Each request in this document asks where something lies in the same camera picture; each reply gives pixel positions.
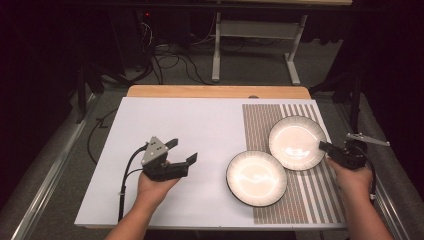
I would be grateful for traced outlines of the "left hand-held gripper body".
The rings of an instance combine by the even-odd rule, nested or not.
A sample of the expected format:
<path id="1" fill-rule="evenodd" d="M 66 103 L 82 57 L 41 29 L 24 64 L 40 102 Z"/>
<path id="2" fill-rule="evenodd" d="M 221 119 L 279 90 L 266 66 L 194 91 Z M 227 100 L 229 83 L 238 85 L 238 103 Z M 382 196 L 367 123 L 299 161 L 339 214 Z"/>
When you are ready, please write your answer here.
<path id="1" fill-rule="evenodd" d="M 157 182 L 186 177 L 189 169 L 186 161 L 168 163 L 168 152 L 171 149 L 168 150 L 165 144 L 156 136 L 151 137 L 141 160 L 143 171 Z"/>

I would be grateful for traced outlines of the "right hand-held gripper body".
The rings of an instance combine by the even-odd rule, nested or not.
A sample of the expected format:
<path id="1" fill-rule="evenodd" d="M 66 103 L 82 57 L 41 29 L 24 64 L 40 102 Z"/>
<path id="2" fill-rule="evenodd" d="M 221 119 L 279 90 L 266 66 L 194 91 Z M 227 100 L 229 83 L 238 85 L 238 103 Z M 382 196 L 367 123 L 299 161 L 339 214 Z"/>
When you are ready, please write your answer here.
<path id="1" fill-rule="evenodd" d="M 381 146 L 390 146 L 389 141 L 383 141 L 362 133 L 348 133 L 341 150 L 341 155 L 337 157 L 336 162 L 342 167 L 350 170 L 356 170 L 365 166 L 368 161 L 368 144 Z"/>

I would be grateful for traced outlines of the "white plate dark rim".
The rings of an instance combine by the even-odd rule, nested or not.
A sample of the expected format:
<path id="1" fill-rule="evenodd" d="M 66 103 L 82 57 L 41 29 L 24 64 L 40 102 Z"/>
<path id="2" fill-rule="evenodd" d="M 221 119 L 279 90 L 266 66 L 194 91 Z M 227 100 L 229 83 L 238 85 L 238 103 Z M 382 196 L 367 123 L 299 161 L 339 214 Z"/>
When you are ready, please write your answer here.
<path id="1" fill-rule="evenodd" d="M 269 134 L 269 150 L 289 170 L 304 171 L 318 165 L 324 158 L 319 148 L 327 138 L 321 126 L 304 116 L 281 119 Z"/>
<path id="2" fill-rule="evenodd" d="M 252 207 L 278 202 L 287 189 L 287 174 L 273 156 L 261 151 L 244 151 L 228 164 L 226 183 L 231 193 Z"/>

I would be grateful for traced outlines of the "person's left hand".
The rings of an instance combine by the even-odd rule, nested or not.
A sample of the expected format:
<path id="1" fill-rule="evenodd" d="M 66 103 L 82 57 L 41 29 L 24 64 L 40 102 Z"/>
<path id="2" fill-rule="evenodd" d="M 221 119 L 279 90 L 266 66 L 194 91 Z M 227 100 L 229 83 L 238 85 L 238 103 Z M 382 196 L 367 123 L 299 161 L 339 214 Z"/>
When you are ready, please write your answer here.
<path id="1" fill-rule="evenodd" d="M 179 182 L 179 178 L 157 182 L 151 180 L 145 171 L 139 176 L 135 205 L 143 208 L 157 208 L 168 192 Z"/>

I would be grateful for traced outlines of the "person's right hand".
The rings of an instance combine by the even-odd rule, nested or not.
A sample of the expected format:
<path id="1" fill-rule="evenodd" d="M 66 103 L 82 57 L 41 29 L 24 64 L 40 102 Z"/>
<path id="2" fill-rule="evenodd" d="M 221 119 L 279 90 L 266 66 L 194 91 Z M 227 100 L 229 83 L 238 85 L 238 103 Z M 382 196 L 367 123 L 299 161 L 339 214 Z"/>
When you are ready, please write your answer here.
<path id="1" fill-rule="evenodd" d="M 367 167 L 349 170 L 331 158 L 327 159 L 327 163 L 335 171 L 337 185 L 348 200 L 370 200 L 370 186 L 373 177 Z"/>

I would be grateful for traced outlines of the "black metal stand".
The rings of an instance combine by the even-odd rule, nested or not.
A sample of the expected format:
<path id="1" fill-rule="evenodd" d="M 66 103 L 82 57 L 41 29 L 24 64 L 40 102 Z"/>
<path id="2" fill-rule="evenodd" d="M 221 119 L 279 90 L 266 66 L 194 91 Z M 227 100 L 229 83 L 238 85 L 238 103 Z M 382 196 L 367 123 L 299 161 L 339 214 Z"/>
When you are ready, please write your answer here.
<path id="1" fill-rule="evenodd" d="M 86 88 L 89 88 L 94 94 L 102 94 L 104 92 L 99 67 L 94 63 L 83 63 L 77 72 L 77 124 L 82 122 L 87 113 L 88 101 Z"/>
<path id="2" fill-rule="evenodd" d="M 332 101 L 334 103 L 350 103 L 349 126 L 354 132 L 358 132 L 358 121 L 360 113 L 362 75 L 360 73 L 345 72 L 338 76 L 325 80 L 308 89 L 309 94 L 333 91 Z"/>

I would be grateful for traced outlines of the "striped beige placemat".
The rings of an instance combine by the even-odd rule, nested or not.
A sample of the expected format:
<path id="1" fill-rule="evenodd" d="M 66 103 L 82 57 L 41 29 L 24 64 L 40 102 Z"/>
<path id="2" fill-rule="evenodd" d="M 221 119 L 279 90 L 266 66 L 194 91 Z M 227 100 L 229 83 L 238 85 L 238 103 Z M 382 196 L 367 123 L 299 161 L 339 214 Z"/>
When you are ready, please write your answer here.
<path id="1" fill-rule="evenodd" d="M 242 107 L 246 146 L 267 152 L 272 127 L 281 119 L 299 115 L 318 124 L 323 120 L 317 104 L 247 104 Z M 334 171 L 322 161 L 305 171 L 287 172 L 288 185 L 283 197 L 268 207 L 255 207 L 256 224 L 324 224 L 341 228 L 345 224 L 343 204 Z"/>

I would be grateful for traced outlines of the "dark computer tower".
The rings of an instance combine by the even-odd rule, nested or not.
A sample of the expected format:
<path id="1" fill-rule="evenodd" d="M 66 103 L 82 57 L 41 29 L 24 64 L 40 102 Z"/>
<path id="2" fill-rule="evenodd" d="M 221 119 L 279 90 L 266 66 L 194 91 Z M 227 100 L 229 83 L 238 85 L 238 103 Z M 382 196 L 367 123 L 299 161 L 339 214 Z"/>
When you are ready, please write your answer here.
<path id="1" fill-rule="evenodd" d="M 110 10 L 109 18 L 123 68 L 138 72 L 145 69 L 151 53 L 142 47 L 141 22 L 137 11 L 130 8 Z"/>

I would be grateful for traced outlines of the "aluminium rail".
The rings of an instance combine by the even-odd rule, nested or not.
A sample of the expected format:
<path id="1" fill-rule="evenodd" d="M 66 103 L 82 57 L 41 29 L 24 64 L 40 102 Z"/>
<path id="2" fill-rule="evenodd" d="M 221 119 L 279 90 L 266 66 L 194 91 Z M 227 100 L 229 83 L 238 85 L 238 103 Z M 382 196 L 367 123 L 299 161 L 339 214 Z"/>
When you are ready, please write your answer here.
<path id="1" fill-rule="evenodd" d="M 87 113 L 78 119 L 77 99 L 73 110 L 55 131 L 25 173 L 8 203 L 6 217 L 14 217 L 7 240 L 69 239 L 81 201 L 91 179 L 93 163 L 84 142 L 93 126 L 99 94 L 87 96 Z"/>
<path id="2" fill-rule="evenodd" d="M 386 139 L 367 102 L 360 103 L 357 127 L 358 132 L 367 136 Z M 395 240 L 410 240 L 401 219 L 401 212 L 396 207 L 400 201 L 399 180 L 404 179 L 404 171 L 390 147 L 370 144 L 368 156 L 376 169 L 377 211 Z"/>

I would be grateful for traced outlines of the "white metal stand frame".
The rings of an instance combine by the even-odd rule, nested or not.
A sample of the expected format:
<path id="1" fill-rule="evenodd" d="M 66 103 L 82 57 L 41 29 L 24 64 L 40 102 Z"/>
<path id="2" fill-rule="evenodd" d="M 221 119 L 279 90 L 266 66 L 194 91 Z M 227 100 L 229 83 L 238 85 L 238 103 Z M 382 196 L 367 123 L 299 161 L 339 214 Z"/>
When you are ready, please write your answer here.
<path id="1" fill-rule="evenodd" d="M 275 7 L 347 7 L 353 0 L 216 0 L 223 3 L 256 3 L 271 4 Z M 259 38 L 274 40 L 290 40 L 292 47 L 283 57 L 293 85 L 300 85 L 294 58 L 305 29 L 308 14 L 301 14 L 297 21 L 276 22 L 266 20 L 227 20 L 221 19 L 221 13 L 215 13 L 215 45 L 212 63 L 212 81 L 220 80 L 221 39 L 223 37 Z"/>

